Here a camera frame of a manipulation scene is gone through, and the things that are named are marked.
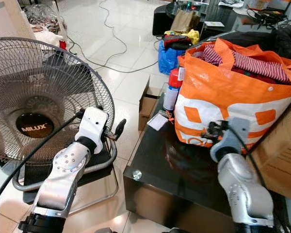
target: blue bag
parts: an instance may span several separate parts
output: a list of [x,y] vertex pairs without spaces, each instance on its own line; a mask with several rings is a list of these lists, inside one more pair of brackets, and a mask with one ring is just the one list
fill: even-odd
[[185,50],[165,49],[161,40],[159,45],[159,70],[160,73],[170,74],[170,71],[178,67],[178,56],[182,55]]

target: fan grille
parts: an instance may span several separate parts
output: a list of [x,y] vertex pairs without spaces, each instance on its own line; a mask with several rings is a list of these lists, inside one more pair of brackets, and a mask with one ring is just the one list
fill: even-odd
[[[114,121],[114,103],[101,77],[61,48],[23,38],[0,38],[0,161],[21,161],[43,138],[22,134],[21,114],[38,113],[58,128],[80,108],[101,107]],[[80,120],[60,131],[28,161],[48,165],[69,144]]]

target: white tile floor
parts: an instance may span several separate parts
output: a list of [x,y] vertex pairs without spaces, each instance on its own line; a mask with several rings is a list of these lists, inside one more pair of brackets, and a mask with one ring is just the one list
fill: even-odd
[[[68,25],[69,36],[82,46],[88,59],[103,64],[110,55],[122,52],[125,47],[113,38],[111,29],[103,25],[107,12],[99,8],[100,1],[58,0],[58,4]],[[115,34],[128,47],[124,55],[110,59],[108,66],[130,71],[157,61],[158,53],[153,46],[156,38],[151,34],[153,11],[163,4],[166,2],[161,0],[106,0],[101,3],[101,6],[110,10],[107,23],[114,26]],[[81,54],[77,47],[72,51]],[[70,216],[66,221],[64,233],[93,233],[104,227],[111,227],[118,233],[168,231],[167,228],[126,210],[122,179],[122,172],[127,163],[131,163],[143,135],[138,131],[138,98],[141,87],[150,76],[148,93],[157,96],[162,88],[166,87],[168,77],[159,72],[157,64],[131,74],[89,65],[98,68],[97,72],[113,96],[114,126],[123,118],[127,119],[125,130],[117,142],[118,158],[114,163],[119,178],[119,191],[112,199]],[[0,170],[0,184],[5,178],[6,175]],[[113,189],[111,177],[87,184],[78,190],[74,207],[110,193]],[[29,212],[30,206],[22,202],[22,194],[9,184],[0,198],[0,233],[19,233],[17,223]]]

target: yellow cloth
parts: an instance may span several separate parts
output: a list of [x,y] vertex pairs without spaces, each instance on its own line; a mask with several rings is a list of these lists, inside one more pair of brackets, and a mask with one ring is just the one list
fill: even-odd
[[165,31],[165,35],[185,35],[191,39],[193,45],[196,45],[199,42],[199,32],[191,29],[188,33],[177,33],[175,31]]
[[189,33],[183,33],[181,35],[186,35],[188,38],[190,38],[192,41],[192,44],[194,45],[196,45],[199,41],[199,32],[194,31],[193,29],[191,29]]

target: spray can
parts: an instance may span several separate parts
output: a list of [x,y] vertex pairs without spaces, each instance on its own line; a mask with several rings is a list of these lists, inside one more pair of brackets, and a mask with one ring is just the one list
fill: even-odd
[[169,75],[168,88],[164,96],[163,104],[164,109],[168,111],[172,111],[175,108],[178,93],[182,86],[183,81],[178,80],[178,75],[179,69],[173,69]]

